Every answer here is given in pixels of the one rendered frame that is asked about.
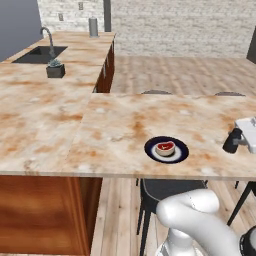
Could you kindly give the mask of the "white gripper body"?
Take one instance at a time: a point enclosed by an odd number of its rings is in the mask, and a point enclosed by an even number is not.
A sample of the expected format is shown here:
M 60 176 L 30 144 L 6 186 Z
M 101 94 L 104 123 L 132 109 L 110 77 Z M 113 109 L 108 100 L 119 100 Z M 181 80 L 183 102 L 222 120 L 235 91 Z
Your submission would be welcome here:
M 237 119 L 235 127 L 242 131 L 241 145 L 246 145 L 249 152 L 256 154 L 256 116 Z

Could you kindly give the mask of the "red steak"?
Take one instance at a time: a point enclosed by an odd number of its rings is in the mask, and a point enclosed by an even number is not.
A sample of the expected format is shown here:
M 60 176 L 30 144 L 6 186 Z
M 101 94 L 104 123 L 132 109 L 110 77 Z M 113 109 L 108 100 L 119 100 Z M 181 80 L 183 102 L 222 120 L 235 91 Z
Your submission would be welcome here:
M 158 155 L 166 157 L 172 155 L 175 152 L 175 143 L 172 141 L 158 143 L 155 147 L 155 151 Z

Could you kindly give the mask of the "dark blue rimmed plate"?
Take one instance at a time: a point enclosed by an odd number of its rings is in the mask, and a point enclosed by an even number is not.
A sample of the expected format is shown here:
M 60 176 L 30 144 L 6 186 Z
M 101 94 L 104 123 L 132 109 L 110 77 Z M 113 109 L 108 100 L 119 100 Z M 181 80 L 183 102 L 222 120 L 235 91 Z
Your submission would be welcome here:
M 159 155 L 156 151 L 157 145 L 166 144 L 168 142 L 175 144 L 174 152 L 167 156 Z M 157 136 L 149 139 L 144 145 L 144 151 L 151 159 L 166 164 L 182 162 L 189 156 L 189 149 L 186 144 L 179 139 L 168 136 Z

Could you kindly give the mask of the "wooden island cabinet panel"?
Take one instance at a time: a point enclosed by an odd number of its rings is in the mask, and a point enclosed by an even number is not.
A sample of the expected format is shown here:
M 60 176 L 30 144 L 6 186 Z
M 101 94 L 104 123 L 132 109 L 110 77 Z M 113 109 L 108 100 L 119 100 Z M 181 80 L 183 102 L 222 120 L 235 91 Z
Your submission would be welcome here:
M 90 256 L 100 178 L 0 176 L 0 253 Z

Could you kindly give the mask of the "dark stool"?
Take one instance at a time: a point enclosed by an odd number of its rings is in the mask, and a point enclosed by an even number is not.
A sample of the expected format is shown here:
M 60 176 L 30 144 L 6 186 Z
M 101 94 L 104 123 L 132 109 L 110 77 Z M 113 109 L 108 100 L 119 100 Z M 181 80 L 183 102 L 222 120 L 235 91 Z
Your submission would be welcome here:
M 147 90 L 142 92 L 141 94 L 158 94 L 158 95 L 172 95 L 172 93 L 168 92 L 168 91 L 163 91 L 163 90 Z
M 151 214 L 156 213 L 157 204 L 169 197 L 196 189 L 205 189 L 206 182 L 202 180 L 174 179 L 136 179 L 140 187 L 140 210 L 137 232 L 142 233 L 139 256 L 144 256 Z
M 247 199 L 249 193 L 252 192 L 254 196 L 256 197 L 256 181 L 250 181 L 247 183 L 240 199 L 238 200 L 238 203 L 236 204 L 229 220 L 227 221 L 227 225 L 230 226 L 235 219 L 236 215 L 238 214 L 239 210 L 241 209 L 243 203 Z
M 241 96 L 241 97 L 246 97 L 246 95 L 241 94 L 241 93 L 237 93 L 237 92 L 218 92 L 216 94 L 214 94 L 214 96 Z

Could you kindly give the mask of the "dark tall appliance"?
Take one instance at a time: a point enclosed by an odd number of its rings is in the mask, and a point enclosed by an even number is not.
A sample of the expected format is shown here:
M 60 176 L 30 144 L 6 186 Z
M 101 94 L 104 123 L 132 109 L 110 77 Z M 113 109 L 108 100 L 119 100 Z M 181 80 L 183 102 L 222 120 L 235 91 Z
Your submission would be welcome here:
M 256 64 L 256 27 L 254 29 L 250 46 L 247 53 L 247 59 Z

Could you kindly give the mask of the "wooden cupboard run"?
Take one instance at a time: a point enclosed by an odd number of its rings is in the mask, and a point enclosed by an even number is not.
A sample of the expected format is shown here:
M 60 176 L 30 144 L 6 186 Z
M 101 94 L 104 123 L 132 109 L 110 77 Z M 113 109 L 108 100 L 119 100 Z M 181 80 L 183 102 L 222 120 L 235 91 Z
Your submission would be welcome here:
M 96 39 L 97 66 L 100 67 L 99 77 L 94 87 L 95 93 L 109 93 L 115 72 L 115 33 L 101 32 Z

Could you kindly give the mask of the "dark grey pillar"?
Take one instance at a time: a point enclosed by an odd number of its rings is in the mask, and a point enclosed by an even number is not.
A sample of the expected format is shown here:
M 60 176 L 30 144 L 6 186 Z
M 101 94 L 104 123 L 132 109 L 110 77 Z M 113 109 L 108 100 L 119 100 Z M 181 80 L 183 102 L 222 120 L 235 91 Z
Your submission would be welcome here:
M 104 31 L 111 32 L 111 0 L 103 0 Z

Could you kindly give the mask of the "grey cylindrical canister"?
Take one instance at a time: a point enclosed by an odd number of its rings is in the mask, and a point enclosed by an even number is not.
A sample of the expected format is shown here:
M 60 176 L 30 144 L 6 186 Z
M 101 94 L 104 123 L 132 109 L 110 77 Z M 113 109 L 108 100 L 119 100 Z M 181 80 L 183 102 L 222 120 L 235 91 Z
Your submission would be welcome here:
M 89 20 L 89 34 L 91 38 L 98 37 L 98 21 L 95 17 L 90 17 Z

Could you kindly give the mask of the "succulent in dark pot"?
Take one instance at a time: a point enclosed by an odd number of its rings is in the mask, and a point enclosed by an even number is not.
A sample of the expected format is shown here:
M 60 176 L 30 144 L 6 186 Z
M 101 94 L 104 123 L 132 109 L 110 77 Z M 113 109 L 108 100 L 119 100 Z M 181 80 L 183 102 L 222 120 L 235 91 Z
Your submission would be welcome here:
M 46 71 L 48 78 L 62 78 L 65 75 L 65 65 L 59 60 L 53 59 L 48 63 Z

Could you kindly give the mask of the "grey curved tap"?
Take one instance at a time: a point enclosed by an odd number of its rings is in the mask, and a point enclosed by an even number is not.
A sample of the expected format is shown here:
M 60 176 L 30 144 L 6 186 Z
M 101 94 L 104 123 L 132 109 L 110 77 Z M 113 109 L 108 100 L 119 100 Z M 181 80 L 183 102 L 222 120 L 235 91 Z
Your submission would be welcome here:
M 51 58 L 54 59 L 56 57 L 56 55 L 55 55 L 54 46 L 53 46 L 52 34 L 51 34 L 50 30 L 47 27 L 43 26 L 40 29 L 40 34 L 41 35 L 43 35 L 43 31 L 44 30 L 47 32 L 48 37 L 49 37 L 49 41 L 50 41 L 50 51 L 49 51 L 49 54 L 50 54 Z

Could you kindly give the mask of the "dark sink basin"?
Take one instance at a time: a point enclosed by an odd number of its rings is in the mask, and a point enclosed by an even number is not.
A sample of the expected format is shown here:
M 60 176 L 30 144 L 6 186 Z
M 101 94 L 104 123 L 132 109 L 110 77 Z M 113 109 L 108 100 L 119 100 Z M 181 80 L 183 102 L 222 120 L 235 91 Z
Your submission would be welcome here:
M 15 63 L 47 64 L 52 59 L 49 46 L 37 46 L 15 60 Z

